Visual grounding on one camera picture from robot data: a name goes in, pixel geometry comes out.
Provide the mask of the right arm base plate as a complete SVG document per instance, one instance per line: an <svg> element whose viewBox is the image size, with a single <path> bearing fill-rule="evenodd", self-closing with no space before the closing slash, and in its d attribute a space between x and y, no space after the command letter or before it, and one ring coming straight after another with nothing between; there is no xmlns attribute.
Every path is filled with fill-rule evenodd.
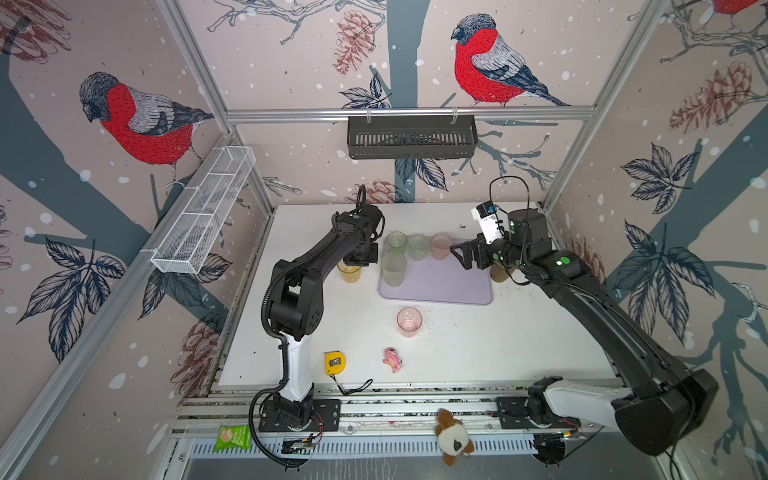
<svg viewBox="0 0 768 480"><path fill-rule="evenodd" d="M495 399L497 410L493 416L499 419L500 426L504 430L577 430L581 428L581 422L577 418L557 416L547 407L543 410L537 410L530 407L528 403L528 397L497 397Z"/></svg>

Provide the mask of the pink plastic cup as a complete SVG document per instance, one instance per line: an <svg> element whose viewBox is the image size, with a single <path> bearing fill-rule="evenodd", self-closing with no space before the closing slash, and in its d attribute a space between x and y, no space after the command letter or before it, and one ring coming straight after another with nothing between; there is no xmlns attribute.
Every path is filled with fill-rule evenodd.
<svg viewBox="0 0 768 480"><path fill-rule="evenodd" d="M430 241L433 258L438 261L446 259L450 254L451 245L452 238L449 235L443 233L434 235Z"/></svg>
<svg viewBox="0 0 768 480"><path fill-rule="evenodd" d="M396 321L399 332L406 338L412 338L422 327L423 317L418 309L405 307L398 312Z"/></svg>

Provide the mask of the yellow plastic cup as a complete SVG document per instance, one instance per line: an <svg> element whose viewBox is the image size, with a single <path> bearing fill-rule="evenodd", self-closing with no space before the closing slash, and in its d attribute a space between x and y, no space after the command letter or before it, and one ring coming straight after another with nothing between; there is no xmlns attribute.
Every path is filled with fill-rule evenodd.
<svg viewBox="0 0 768 480"><path fill-rule="evenodd" d="M340 262L337 265L337 269L340 272L341 278L349 284L358 282L362 274L362 268L360 266L350 266L344 262Z"/></svg>

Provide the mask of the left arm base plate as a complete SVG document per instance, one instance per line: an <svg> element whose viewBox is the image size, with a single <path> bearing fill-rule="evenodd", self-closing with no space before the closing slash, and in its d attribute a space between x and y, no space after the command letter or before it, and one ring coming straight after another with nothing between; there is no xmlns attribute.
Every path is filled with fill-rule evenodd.
<svg viewBox="0 0 768 480"><path fill-rule="evenodd" d="M312 399L295 402L282 397L265 402L258 431L260 433L336 432L339 428L341 402Z"/></svg>

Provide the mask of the pale green plastic cup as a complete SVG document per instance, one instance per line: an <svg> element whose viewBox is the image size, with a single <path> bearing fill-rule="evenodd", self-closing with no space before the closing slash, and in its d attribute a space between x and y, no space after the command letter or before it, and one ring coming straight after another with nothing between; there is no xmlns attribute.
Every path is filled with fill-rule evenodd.
<svg viewBox="0 0 768 480"><path fill-rule="evenodd" d="M407 242L407 253L414 262L422 261L430 253L430 241L427 237L411 235Z"/></svg>

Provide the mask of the clear pale plastic cup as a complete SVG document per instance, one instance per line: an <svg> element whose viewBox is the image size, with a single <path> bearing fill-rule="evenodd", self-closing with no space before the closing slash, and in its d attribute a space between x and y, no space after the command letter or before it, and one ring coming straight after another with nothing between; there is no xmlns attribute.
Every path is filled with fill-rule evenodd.
<svg viewBox="0 0 768 480"><path fill-rule="evenodd" d="M390 251L382 259L384 282L391 288L400 287L404 281L407 258L400 252Z"/></svg>

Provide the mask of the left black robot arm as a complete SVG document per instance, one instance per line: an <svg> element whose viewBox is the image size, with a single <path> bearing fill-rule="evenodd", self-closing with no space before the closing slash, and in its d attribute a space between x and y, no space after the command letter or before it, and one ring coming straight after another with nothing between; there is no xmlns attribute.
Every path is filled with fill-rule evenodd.
<svg viewBox="0 0 768 480"><path fill-rule="evenodd" d="M366 187L361 185L355 208L335 213L330 231L317 244L296 259L280 260L273 267L260 319L265 333L279 341L282 377L276 386L255 394L249 405L248 426L261 453L286 471L299 470L306 462L272 453L258 438L255 414L270 406L279 420L293 427L311 423L314 383L309 340L322 320L324 281L339 263L352 267L376 264L384 226L384 215L367 202Z"/></svg>

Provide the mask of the bright green plastic cup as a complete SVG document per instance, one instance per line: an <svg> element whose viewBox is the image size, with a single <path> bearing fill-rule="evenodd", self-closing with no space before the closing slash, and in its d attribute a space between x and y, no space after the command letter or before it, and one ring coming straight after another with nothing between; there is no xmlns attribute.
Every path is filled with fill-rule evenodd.
<svg viewBox="0 0 768 480"><path fill-rule="evenodd" d="M385 242L390 252L403 254L407 247L408 236L401 231L392 231L386 236Z"/></svg>

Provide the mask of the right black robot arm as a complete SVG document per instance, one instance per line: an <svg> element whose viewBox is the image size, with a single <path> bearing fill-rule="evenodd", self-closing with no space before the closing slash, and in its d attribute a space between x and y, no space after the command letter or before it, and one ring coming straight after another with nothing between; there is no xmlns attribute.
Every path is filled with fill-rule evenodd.
<svg viewBox="0 0 768 480"><path fill-rule="evenodd" d="M471 215L480 233L450 248L462 267L520 271L586 328L623 381L605 388L547 376L528 389L525 407L533 424L548 427L566 418L597 423L658 456L703 423L719 389L714 377L674 358L620 309L576 253L555 249L543 214L531 207L507 212L487 200Z"/></svg>

